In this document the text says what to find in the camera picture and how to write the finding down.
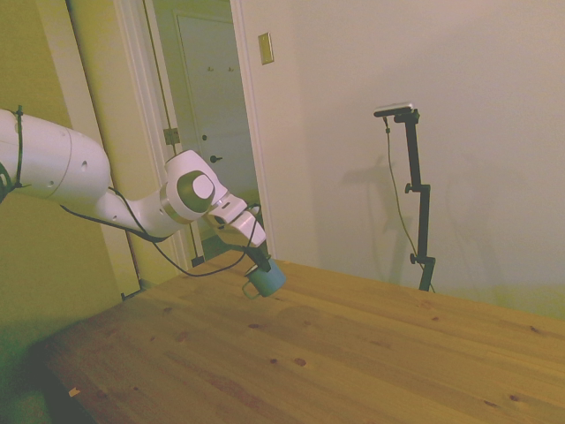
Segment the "blue cup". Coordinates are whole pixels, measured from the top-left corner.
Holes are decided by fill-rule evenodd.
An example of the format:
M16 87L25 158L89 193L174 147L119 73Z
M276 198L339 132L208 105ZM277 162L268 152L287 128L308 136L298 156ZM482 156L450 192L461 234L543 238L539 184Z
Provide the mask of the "blue cup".
M268 260L268 263L271 266L271 270L268 272L260 269L257 265L253 265L253 267L247 271L247 274L245 274L249 281L243 285L241 290L247 298L257 299L259 296L263 296L264 298L270 296L279 290L286 282L286 276L276 265L275 261L271 258ZM259 293L253 296L245 291L245 287L249 283L253 284Z

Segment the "wooden table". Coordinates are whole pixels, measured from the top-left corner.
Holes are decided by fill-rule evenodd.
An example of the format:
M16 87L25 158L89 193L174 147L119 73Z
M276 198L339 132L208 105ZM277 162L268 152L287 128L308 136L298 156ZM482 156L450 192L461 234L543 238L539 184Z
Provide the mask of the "wooden table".
M98 423L565 423L565 322L279 263L271 298L247 259L180 276L41 361Z

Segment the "doorway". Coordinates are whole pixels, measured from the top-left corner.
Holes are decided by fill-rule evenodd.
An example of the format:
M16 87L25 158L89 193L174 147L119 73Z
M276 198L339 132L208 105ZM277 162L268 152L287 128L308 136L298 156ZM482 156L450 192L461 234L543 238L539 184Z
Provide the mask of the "doorway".
M230 3L171 3L153 0L182 149L198 152L231 193L259 202ZM206 259L227 250L203 220L199 229Z

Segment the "black cable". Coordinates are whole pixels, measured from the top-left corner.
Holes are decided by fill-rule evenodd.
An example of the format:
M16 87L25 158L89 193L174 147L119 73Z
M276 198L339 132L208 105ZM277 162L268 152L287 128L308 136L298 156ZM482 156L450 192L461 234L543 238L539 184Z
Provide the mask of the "black cable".
M406 223L404 222L402 210L400 209L400 200L398 199L398 189L396 188L395 173L392 171L392 161L390 160L390 128L388 127L387 117L382 117L382 120L385 121L385 126L386 126L387 147L388 147L388 169L390 170L390 177L392 178L392 185L395 188L396 210L398 211L398 216L400 216L400 222L403 225L404 234L406 234L406 237L408 238L408 240L410 241L410 244L412 246L412 252L414 253L415 256L418 256L418 254L416 252L416 247L414 246L414 242L412 241L412 237L410 236L410 233L408 232L408 229L406 228ZM424 266L421 263L419 263L418 265L420 266L420 268L422 268L422 270L424 270ZM435 289L433 288L432 283L430 283L430 287L432 288L432 292L435 293Z
M130 204L128 203L128 201L125 199L125 197L115 188L113 187L108 187L112 192L114 192L120 199L122 199L122 201L124 202L125 206L127 207L127 210L130 212L130 215L133 218L133 221L135 221L135 223L139 226L139 228L141 229L141 231L143 231L144 234L149 236L149 233L146 231L145 228L143 228L143 225L141 225L141 223L139 222L138 218L135 216L135 214L132 211L132 208L130 207ZM254 208L255 206L259 206L259 211L260 211L260 205L251 205L249 206L247 209L250 208ZM247 243L247 246L245 248L248 248L251 245L251 242L253 240L253 234L255 234L255 228L257 227L257 218L255 218L255 223L253 223L253 228L251 231L251 237L249 238L249 242ZM216 271L211 271L211 272L207 272L204 274L191 274L190 272L186 271L185 269L182 269L180 266L178 266L172 259L170 259L169 256L167 256L166 253L163 252L163 250L161 250L161 248L156 244L153 243L153 246L155 246L155 248L157 249L157 251L171 264L173 265L176 269L178 269L180 272L182 272L183 274L186 274L187 276L212 276L213 274L217 274L219 272L225 271L227 269L233 268L236 265L238 265L244 258L245 258L245 252L243 252L243 254L241 255L241 257L235 261L234 263L232 263L231 265L228 265L227 267L221 268L221 269L217 269Z

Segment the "yellow wall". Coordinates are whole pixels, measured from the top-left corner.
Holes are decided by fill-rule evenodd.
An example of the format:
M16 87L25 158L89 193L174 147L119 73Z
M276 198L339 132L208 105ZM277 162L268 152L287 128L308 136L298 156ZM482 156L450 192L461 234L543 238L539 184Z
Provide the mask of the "yellow wall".
M33 0L0 0L0 108L70 125ZM55 203L11 194L0 205L0 422L49 422L27 349L119 303L100 226Z

